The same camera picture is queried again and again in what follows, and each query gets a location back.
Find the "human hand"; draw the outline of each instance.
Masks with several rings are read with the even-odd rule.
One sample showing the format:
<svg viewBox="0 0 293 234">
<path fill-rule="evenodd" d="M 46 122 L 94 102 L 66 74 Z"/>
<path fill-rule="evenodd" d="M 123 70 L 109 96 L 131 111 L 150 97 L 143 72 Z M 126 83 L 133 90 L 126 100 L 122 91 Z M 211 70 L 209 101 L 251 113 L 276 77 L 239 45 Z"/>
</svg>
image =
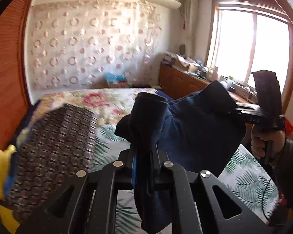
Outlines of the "human hand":
<svg viewBox="0 0 293 234">
<path fill-rule="evenodd" d="M 253 125 L 251 139 L 251 150 L 257 159 L 265 156 L 265 141 L 272 141 L 270 158 L 274 159 L 284 146 L 285 134 L 282 131 L 260 132 L 258 126 Z"/>
</svg>

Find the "bed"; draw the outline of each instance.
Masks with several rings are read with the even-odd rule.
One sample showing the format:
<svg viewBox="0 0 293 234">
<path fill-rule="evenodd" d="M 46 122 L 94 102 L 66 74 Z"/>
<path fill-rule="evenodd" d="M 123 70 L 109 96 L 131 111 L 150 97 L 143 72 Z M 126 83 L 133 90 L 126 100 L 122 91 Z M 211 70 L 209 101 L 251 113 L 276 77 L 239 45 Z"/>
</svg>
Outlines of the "bed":
<svg viewBox="0 0 293 234">
<path fill-rule="evenodd" d="M 115 136 L 114 131 L 118 121 L 131 112 L 139 92 L 157 94 L 157 90 L 150 88 L 92 89 L 47 94 L 41 98 L 28 126 L 17 137 L 17 148 L 21 151 L 21 146 L 30 137 L 32 127 L 46 113 L 59 109 L 63 105 L 85 108 L 96 116 L 96 149 L 92 159 L 92 170 L 100 170 L 106 164 L 115 161 L 122 150 L 129 148 L 130 143 Z M 262 212 L 262 204 L 266 216 L 270 216 L 278 201 L 277 187 L 273 182 L 268 184 L 269 179 L 268 174 L 243 145 L 238 147 L 219 176 L 219 180 L 264 222 L 266 219 Z M 140 227 L 141 219 L 133 196 L 133 191 L 118 192 L 116 233 L 145 233 Z M 23 212 L 24 207 L 24 205 L 17 205 L 16 208 Z M 170 234 L 171 232 L 171 225 L 169 225 L 160 233 Z"/>
</svg>

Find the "patterned wallpaper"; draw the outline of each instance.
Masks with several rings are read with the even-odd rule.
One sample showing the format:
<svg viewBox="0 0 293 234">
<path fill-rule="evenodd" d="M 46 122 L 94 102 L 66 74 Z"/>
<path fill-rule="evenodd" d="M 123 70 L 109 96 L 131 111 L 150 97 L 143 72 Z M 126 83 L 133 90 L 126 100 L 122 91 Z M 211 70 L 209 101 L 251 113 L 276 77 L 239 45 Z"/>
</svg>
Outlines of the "patterned wallpaper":
<svg viewBox="0 0 293 234">
<path fill-rule="evenodd" d="M 107 72 L 129 82 L 157 82 L 152 61 L 162 29 L 152 4 L 49 3 L 34 6 L 29 16 L 27 80 L 37 90 L 92 88 L 102 85 Z"/>
</svg>

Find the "window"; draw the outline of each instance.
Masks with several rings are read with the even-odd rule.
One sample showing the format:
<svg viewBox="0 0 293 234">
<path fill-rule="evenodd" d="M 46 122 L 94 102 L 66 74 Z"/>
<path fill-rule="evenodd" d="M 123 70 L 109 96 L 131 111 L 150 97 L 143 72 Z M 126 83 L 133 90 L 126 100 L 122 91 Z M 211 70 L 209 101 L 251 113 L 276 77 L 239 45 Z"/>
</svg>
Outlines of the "window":
<svg viewBox="0 0 293 234">
<path fill-rule="evenodd" d="M 277 5 L 259 0 L 216 0 L 207 66 L 255 88 L 252 72 L 276 72 L 283 92 L 290 58 L 289 22 Z"/>
</svg>

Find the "finger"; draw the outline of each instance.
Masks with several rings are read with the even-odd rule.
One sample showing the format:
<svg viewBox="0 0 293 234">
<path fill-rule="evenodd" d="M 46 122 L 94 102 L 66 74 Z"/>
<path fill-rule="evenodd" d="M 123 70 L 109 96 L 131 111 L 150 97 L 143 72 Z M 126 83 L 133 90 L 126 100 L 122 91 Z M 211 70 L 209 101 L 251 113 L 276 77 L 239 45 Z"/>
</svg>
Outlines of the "finger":
<svg viewBox="0 0 293 234">
<path fill-rule="evenodd" d="M 251 147 L 251 151 L 252 151 L 252 154 L 253 154 L 253 156 L 254 156 L 255 158 L 257 158 L 257 159 L 260 159 L 260 158 L 261 158 L 261 156 L 258 155 L 258 154 L 256 153 L 256 151 L 253 150 L 253 147 Z"/>
<path fill-rule="evenodd" d="M 276 131 L 262 132 L 258 134 L 258 137 L 263 141 L 275 141 Z"/>
<path fill-rule="evenodd" d="M 265 148 L 265 142 L 258 137 L 252 138 L 251 145 L 257 148 Z"/>
<path fill-rule="evenodd" d="M 258 155 L 260 157 L 264 157 L 265 156 L 265 152 L 262 148 L 257 148 L 257 147 L 251 147 L 252 153 L 255 155 Z"/>
<path fill-rule="evenodd" d="M 259 129 L 258 129 L 258 126 L 256 125 L 253 125 L 252 126 L 252 131 L 251 131 L 251 134 L 258 137 L 258 134 L 259 134 Z"/>
</svg>

